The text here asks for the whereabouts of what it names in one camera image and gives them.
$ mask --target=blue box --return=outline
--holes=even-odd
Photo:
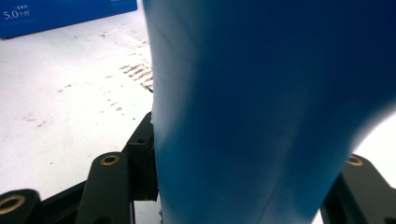
[[[27,35],[137,10],[136,0],[6,0],[0,38]]]

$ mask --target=brass insert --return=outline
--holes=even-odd
[[[112,165],[114,163],[117,163],[120,160],[120,157],[117,155],[109,155],[100,160],[100,163],[102,165]]]
[[[5,203],[13,202],[11,205],[5,205]],[[0,215],[4,215],[14,211],[15,209],[19,208],[23,203],[26,201],[26,198],[22,195],[11,195],[0,201]]]
[[[361,159],[358,159],[354,156],[349,157],[349,160],[346,161],[347,163],[351,164],[351,165],[355,165],[355,166],[362,166],[363,165],[363,161]]]

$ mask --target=black metal bracket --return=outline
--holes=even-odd
[[[148,113],[122,152],[96,158],[87,181],[41,202],[32,189],[0,195],[1,224],[134,224],[134,201],[158,197]],[[353,155],[320,211],[325,224],[396,224],[396,191],[366,159]]]

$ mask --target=blue fabric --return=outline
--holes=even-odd
[[[145,8],[164,223],[309,223],[395,108],[396,2]]]

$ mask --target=concrete floor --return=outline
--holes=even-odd
[[[0,41],[0,193],[47,199],[85,180],[97,156],[122,150],[152,105],[150,81],[129,69],[150,70],[141,8]],[[394,188],[395,134],[393,116],[357,150]],[[137,223],[159,223],[159,211],[136,203]]]

